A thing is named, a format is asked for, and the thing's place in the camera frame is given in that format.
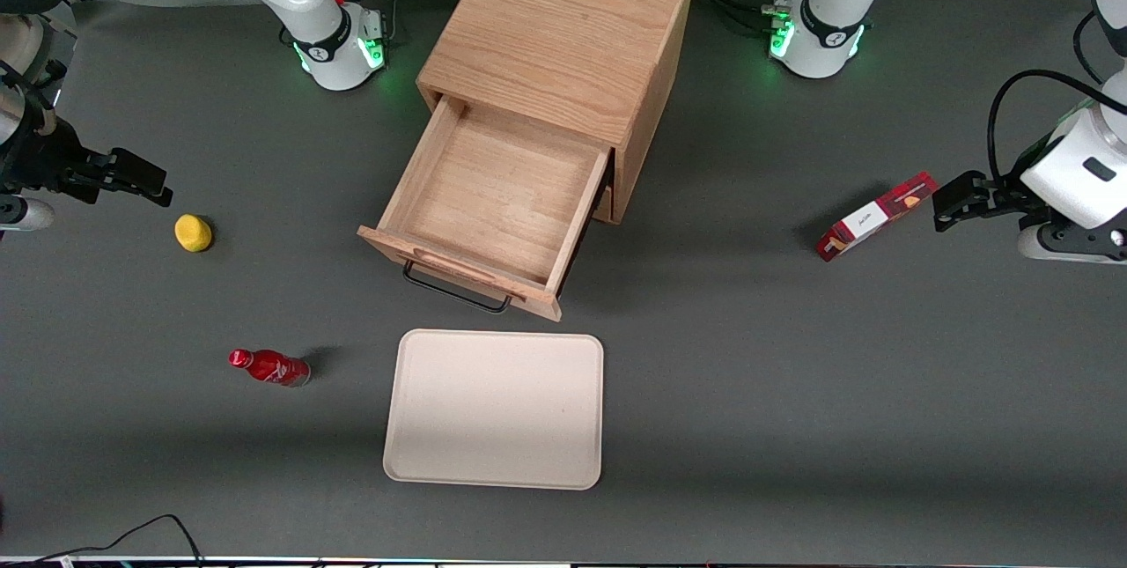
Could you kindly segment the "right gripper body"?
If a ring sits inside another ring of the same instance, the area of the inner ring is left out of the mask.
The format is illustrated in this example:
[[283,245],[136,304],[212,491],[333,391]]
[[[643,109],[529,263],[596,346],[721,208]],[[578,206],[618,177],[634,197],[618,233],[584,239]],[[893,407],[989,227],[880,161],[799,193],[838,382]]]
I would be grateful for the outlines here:
[[53,114],[3,117],[1,192],[48,190],[79,202],[95,202],[101,190],[114,190],[101,166],[105,156],[81,147],[77,132]]

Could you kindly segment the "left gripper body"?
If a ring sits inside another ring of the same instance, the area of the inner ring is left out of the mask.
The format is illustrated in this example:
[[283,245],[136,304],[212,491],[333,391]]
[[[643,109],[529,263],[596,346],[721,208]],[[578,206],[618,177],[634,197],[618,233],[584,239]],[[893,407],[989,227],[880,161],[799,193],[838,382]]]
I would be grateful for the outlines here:
[[1126,207],[1124,118],[1106,104],[1090,103],[1050,134],[1050,145],[1020,180],[1079,227],[1103,227]]

